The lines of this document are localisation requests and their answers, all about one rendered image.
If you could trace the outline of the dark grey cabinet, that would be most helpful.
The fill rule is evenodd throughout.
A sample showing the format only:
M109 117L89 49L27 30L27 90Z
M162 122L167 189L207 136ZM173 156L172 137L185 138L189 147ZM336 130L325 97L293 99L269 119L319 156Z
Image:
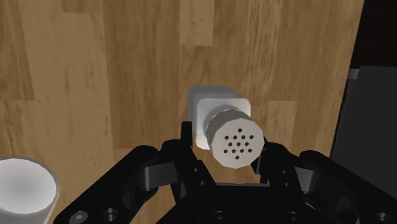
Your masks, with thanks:
M397 199L397 67L349 71L331 158Z

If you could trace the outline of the white salt shaker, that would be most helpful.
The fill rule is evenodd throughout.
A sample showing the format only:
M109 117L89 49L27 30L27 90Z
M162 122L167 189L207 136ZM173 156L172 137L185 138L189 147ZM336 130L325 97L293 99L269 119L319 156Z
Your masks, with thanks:
M265 140L251 118L249 100L221 85L195 85L188 92L188 120L195 144L223 167L238 169L260 155Z

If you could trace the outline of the white cup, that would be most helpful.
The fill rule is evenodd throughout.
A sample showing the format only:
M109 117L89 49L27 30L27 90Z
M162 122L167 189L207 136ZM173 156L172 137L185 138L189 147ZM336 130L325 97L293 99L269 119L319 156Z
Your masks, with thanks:
M49 224L59 195L59 182L44 164L0 158L0 224Z

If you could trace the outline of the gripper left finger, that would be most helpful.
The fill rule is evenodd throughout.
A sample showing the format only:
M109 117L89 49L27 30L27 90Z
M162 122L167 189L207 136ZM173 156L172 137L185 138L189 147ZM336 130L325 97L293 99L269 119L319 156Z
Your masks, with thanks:
M130 224L159 187L169 185L175 206L157 224L215 224L209 192L217 187L192 151L192 123L161 149L138 146L61 211L53 224Z

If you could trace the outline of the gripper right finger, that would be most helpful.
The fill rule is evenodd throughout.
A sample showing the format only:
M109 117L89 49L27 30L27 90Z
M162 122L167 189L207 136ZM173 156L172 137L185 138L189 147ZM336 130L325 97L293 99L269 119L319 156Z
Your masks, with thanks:
M397 199L318 151L296 156L266 142L251 167L261 183L277 176L285 188L296 176L302 198L324 218L318 224L397 224Z

